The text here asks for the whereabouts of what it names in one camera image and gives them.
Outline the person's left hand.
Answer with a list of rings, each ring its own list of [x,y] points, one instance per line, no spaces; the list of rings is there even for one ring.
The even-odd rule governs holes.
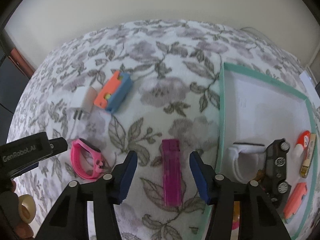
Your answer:
[[[1,236],[6,239],[34,239],[30,225],[18,213],[14,180],[1,178]]]

